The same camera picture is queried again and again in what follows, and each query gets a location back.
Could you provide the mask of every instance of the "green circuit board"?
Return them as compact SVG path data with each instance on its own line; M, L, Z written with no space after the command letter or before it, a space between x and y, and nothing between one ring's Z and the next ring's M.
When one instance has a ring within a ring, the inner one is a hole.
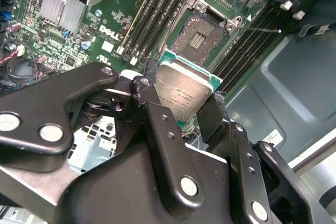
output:
M64 27L41 14L42 9L46 9L46 2L51 0L15 0L10 23L21 23L23 27L14 33L7 33L6 38L28 43L36 57L46 56L43 64L48 69L69 70L88 62L101 61L118 72L123 69L141 72L146 58L159 58L162 47L171 48L188 19L197 12L193 8L181 12L187 1L93 0L83 6L79 13L69 17L65 11L59 10L61 18L78 19L76 31L67 33ZM234 35L229 34L225 26L220 27L220 21L240 16L241 26L249 26L269 1L204 0L207 11L199 13L201 18L204 15L210 17L207 19L209 24L222 31L223 35L207 48L209 54L200 65L212 71L222 58L223 48L228 48L243 33L239 30ZM316 0L291 1L306 12Z

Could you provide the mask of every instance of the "blue connector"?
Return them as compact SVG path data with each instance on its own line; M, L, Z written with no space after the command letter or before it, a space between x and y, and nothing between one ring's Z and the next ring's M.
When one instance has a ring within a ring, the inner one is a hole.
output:
M8 12L0 12L0 16L3 16L3 20L8 21L12 18L12 15Z

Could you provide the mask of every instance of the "white sticker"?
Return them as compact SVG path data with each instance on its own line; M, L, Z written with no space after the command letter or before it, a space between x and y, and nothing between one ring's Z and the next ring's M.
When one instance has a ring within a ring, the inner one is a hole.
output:
M114 48L114 44L111 44L107 42L106 40L104 41L103 45L101 46L101 49L107 51L107 52L112 52Z
M315 35L324 34L328 30L329 30L329 25L321 26L320 29L315 33Z
M273 147L277 146L282 142L284 138L281 136L277 129L273 130L268 136L266 136L263 141L271 144Z

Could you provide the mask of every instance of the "black cable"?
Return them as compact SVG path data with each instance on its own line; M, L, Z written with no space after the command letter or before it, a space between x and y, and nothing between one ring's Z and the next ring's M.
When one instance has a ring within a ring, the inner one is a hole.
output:
M8 69L7 68L7 65L8 63L6 64L6 67L5 67L5 71L7 73L7 75L13 79L19 79L19 80L25 80L27 79L26 82L28 81L32 81L34 78L36 78L36 82L38 82L38 68L37 68L37 65L36 65L36 59L35 59L35 55L33 53L33 51L31 50L31 48L28 46L28 44L26 44L25 42L19 40L19 39L9 39L7 41L5 41L1 46L0 46L0 52L3 53L3 49L6 45L8 45L9 43L20 43L22 44L23 46L25 46L27 48L27 51L28 53L30 54L32 60L33 60L33 63L34 63L34 71L32 72L32 74L30 75L31 79L29 80L27 76L16 76L14 74L11 73L11 69Z

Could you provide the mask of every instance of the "screw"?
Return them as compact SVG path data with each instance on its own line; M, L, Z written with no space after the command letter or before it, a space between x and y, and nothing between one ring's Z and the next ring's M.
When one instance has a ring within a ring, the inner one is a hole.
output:
M21 124L20 119L12 114L0 115L0 131L12 131Z
M244 131L243 127L241 127L239 124L237 124L236 126L239 131Z
M48 124L40 129L39 134L45 141L57 142L62 139L63 130L59 126Z
M101 10L98 9L98 10L95 11L95 16L96 17L100 18L102 15L103 15L103 12Z
M147 86L150 86L150 83L148 82L147 79L142 78L140 81L141 81L143 84L145 84L145 85L147 85Z
M185 194L189 196L195 196L197 194L197 185L191 178L183 177L181 179L181 187Z
M264 144L264 147L266 148L266 150L268 150L269 152L272 151L271 146L269 146L268 144Z
M103 71L103 73L108 74L109 76L113 75L113 71L112 69L108 68L108 67L104 67L101 69L101 71Z
M264 209L264 207L256 201L252 202L252 210L254 212L254 214L262 221L266 221L267 220L267 213L266 210Z

